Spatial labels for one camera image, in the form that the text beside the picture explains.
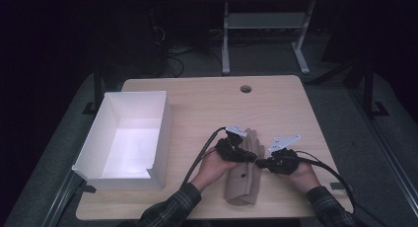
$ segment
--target wire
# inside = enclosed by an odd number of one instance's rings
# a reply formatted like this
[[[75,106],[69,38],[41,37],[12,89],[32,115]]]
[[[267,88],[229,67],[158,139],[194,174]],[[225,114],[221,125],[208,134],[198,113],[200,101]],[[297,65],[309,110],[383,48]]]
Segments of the wire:
[[[124,53],[120,48],[115,46],[113,43],[111,43],[109,40],[107,40],[96,28],[93,26],[90,26],[90,28],[93,30],[93,32],[105,43],[107,43],[113,50],[120,53],[125,59],[127,59],[129,62],[134,63],[135,60],[132,59],[130,56],[128,56],[126,53]]]
[[[304,153],[304,154],[310,155],[313,158],[315,158],[316,161],[313,161],[313,160],[310,160],[310,159],[306,159],[306,158],[302,158],[302,157],[295,158],[295,157],[285,156],[285,157],[282,157],[282,158],[283,159],[288,159],[288,160],[296,160],[296,161],[300,161],[300,162],[305,162],[305,163],[308,163],[308,164],[311,164],[311,165],[315,165],[315,166],[319,166],[321,168],[324,168],[326,171],[328,171],[329,173],[331,173],[341,183],[341,185],[344,186],[344,188],[345,188],[345,190],[347,192],[347,196],[350,199],[351,204],[353,205],[353,216],[356,213],[356,207],[359,207],[366,214],[368,214],[370,217],[372,217],[375,221],[377,221],[378,223],[380,223],[383,227],[387,227],[387,225],[385,225],[381,220],[379,220],[378,217],[376,217],[369,210],[367,210],[365,207],[361,206],[360,204],[358,204],[354,200],[353,192],[350,190],[350,188],[348,187],[347,183],[344,181],[344,179],[337,172],[335,172],[332,168],[330,168],[329,166],[325,165],[320,160],[318,160],[315,156],[311,155],[308,152],[304,152],[304,151],[296,151],[296,152],[297,153]]]
[[[206,144],[202,147],[202,150],[197,155],[196,159],[194,160],[193,164],[191,165],[190,169],[187,172],[187,175],[185,176],[181,186],[183,187],[185,184],[187,184],[188,179],[190,178],[191,174],[193,173],[196,166],[199,164],[199,162],[203,159],[204,154],[206,153],[206,150],[208,149],[210,143],[212,143],[213,139],[215,139],[216,135],[218,135],[218,132],[221,130],[225,130],[226,127],[223,126],[221,128],[218,128],[215,132],[212,133],[212,135],[209,137],[208,141],[206,141]]]
[[[181,60],[179,60],[177,58],[173,58],[173,57],[167,57],[167,59],[177,61],[181,65],[180,72],[178,72],[178,74],[175,74],[174,68],[172,67],[172,65],[169,62],[167,62],[167,67],[168,67],[167,70],[168,70],[169,76],[172,76],[172,77],[175,77],[175,78],[181,76],[181,74],[184,72],[184,63],[182,63]]]
[[[312,158],[314,158],[314,159],[316,159],[318,162],[321,162],[319,159],[317,159],[317,157],[315,157],[314,155],[311,155],[310,153],[308,153],[308,152],[305,152],[305,151],[295,151],[296,153],[303,153],[303,154],[306,154],[306,155],[309,155],[309,156],[311,156]]]
[[[173,56],[179,56],[180,54],[192,51],[194,48],[190,46],[181,47],[181,48],[171,48],[169,49],[169,53],[171,53]]]
[[[164,41],[164,39],[166,39],[166,31],[164,31],[163,28],[159,28],[159,27],[153,27],[153,29],[160,31],[163,34],[162,38],[159,40],[159,43],[157,43],[157,44],[161,44]]]
[[[222,61],[221,61],[221,58],[219,58],[219,56],[218,55],[216,55],[216,53],[214,53],[214,52],[208,52],[209,54],[211,54],[212,56],[214,56],[215,58],[216,58],[216,60],[221,64],[221,66],[222,66]]]
[[[222,38],[222,36],[224,35],[224,31],[222,31],[222,30],[210,30],[209,33],[215,33],[216,34],[214,37],[209,38],[209,41],[213,41],[213,42]]]

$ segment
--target wrist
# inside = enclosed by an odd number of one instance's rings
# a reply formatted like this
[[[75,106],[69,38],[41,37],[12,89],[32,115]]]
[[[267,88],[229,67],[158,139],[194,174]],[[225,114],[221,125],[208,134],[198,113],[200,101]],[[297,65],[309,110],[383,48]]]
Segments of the wrist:
[[[200,179],[198,176],[194,177],[190,183],[193,184],[200,193],[202,193],[210,185],[204,179]]]
[[[306,194],[309,190],[320,186],[320,182],[317,179],[291,179],[291,183],[301,193]]]

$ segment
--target person's right hand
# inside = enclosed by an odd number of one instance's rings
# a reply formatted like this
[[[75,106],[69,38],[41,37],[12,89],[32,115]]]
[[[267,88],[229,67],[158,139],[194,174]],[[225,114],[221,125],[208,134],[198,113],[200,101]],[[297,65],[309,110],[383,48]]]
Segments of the person's right hand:
[[[215,148],[210,148],[203,156],[199,172],[191,183],[203,192],[206,187],[219,180],[227,171],[236,167],[238,163],[224,161]]]
[[[278,174],[277,176],[280,179],[288,180],[302,193],[307,193],[309,190],[320,186],[320,182],[314,173],[313,167],[304,162],[301,162],[298,169],[292,174],[288,176]]]

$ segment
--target white box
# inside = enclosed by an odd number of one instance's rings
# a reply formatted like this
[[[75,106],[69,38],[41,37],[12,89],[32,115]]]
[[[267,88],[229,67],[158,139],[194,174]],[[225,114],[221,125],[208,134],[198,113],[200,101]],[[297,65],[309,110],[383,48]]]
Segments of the white box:
[[[167,92],[105,93],[72,170],[96,189],[162,189],[172,125]]]

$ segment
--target black cable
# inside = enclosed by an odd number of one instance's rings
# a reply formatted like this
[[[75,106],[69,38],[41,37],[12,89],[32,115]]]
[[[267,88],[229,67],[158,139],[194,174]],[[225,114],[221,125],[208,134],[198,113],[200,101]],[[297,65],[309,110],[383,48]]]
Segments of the black cable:
[[[338,175],[338,173],[336,173],[334,170],[332,170],[331,167],[325,165],[324,163],[322,163],[320,161],[313,161],[313,160],[302,158],[302,157],[295,158],[295,157],[285,156],[285,157],[281,157],[281,158],[287,159],[287,160],[296,160],[296,161],[299,161],[299,162],[305,162],[305,163],[308,163],[308,164],[311,164],[311,165],[319,166],[321,168],[324,168],[329,173],[331,173],[341,183],[341,185],[344,186],[345,190],[347,191],[348,198],[350,199],[350,202],[353,205],[353,215],[354,215],[356,210],[355,210],[355,201],[354,201],[353,193],[351,192],[347,183],[345,183],[345,181],[342,179],[342,177],[340,175]]]
[[[180,55],[183,55],[183,54],[191,53],[191,52],[198,52],[198,53],[210,54],[210,55],[214,56],[214,57],[215,57],[215,59],[216,59],[216,60],[220,63],[220,65],[222,66],[222,60],[221,60],[221,59],[219,58],[219,56],[218,56],[218,55],[216,55],[214,52],[208,52],[208,51],[205,51],[204,49],[194,47],[194,48],[190,48],[190,49],[188,49],[188,50],[185,50],[185,51],[182,51],[182,52],[178,52],[178,53],[174,53],[174,54],[171,54],[170,56],[168,56],[168,59],[173,59],[173,60],[176,60],[176,61],[178,61],[178,62],[181,64],[181,66],[182,66],[181,71],[177,74],[177,76],[174,76],[174,77],[178,77],[178,76],[179,76],[179,75],[181,75],[181,74],[182,74],[182,72],[184,71],[184,64],[183,64],[183,63],[182,63],[179,59],[177,59],[177,58],[175,58],[175,57],[180,56]]]
[[[185,176],[181,186],[183,187],[185,184],[187,184],[188,179],[190,178],[191,174],[194,171],[194,168],[199,164],[199,162],[202,160],[203,155],[205,154],[206,150],[208,149],[210,143],[212,143],[213,139],[215,139],[216,135],[218,135],[218,132],[221,130],[225,130],[226,127],[218,128],[215,132],[212,133],[212,135],[209,137],[208,141],[206,141],[206,144],[203,146],[200,153],[197,155],[196,159],[194,160],[193,164],[191,165],[190,169],[187,172],[187,175]]]
[[[174,77],[175,75],[175,71],[168,61],[167,61],[167,74],[169,77]]]
[[[168,57],[168,59],[177,61],[181,65],[180,72],[178,72],[178,74],[175,74],[174,68],[170,65],[169,62],[167,62],[169,68],[172,70],[173,77],[177,78],[177,77],[181,76],[181,74],[184,72],[184,63],[181,60],[177,59],[177,58]]]
[[[300,153],[304,153],[307,155],[310,155],[312,157],[314,157],[316,159],[315,156],[307,153],[307,152],[301,152]],[[329,166],[325,165],[324,163],[322,163],[321,161],[319,161],[317,159],[317,161],[313,161],[310,159],[306,159],[306,158],[302,158],[302,157],[298,157],[298,158],[294,158],[294,157],[282,157],[283,159],[288,159],[288,160],[297,160],[300,162],[305,162],[311,165],[315,165],[315,166],[319,166],[323,169],[325,169],[326,171],[328,171],[329,173],[331,173],[340,183],[341,185],[344,186],[345,190],[347,191],[347,196],[350,199],[351,204],[353,205],[353,216],[356,213],[356,207],[359,207],[360,209],[362,209],[366,214],[368,214],[370,217],[372,217],[375,221],[377,221],[378,223],[380,223],[383,227],[387,227],[387,225],[385,225],[381,220],[378,219],[378,217],[376,217],[374,214],[372,214],[370,211],[368,211],[365,207],[361,206],[360,204],[358,204],[355,200],[354,200],[354,196],[353,196],[353,192],[350,190],[350,188],[348,187],[347,183],[344,181],[344,179],[337,173],[335,172],[332,168],[330,168]]]
[[[107,45],[109,45],[114,51],[118,52],[120,55],[122,55],[126,60],[128,60],[130,63],[135,63],[135,60],[131,58],[129,55],[124,53],[120,48],[118,48],[116,45],[111,43],[109,40],[107,40],[96,28],[93,26],[90,26],[90,29],[93,30],[93,32]]]

